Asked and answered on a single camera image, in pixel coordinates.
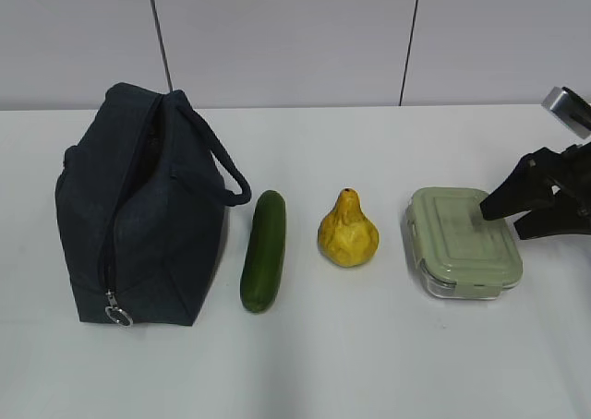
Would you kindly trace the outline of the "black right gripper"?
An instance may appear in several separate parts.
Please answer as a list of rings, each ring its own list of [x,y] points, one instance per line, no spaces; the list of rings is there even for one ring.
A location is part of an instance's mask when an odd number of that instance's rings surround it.
[[[554,195],[550,174],[557,167],[560,191]],[[487,221],[532,210],[514,223],[521,240],[590,235],[590,143],[571,145],[560,155],[548,148],[527,153],[480,209]]]

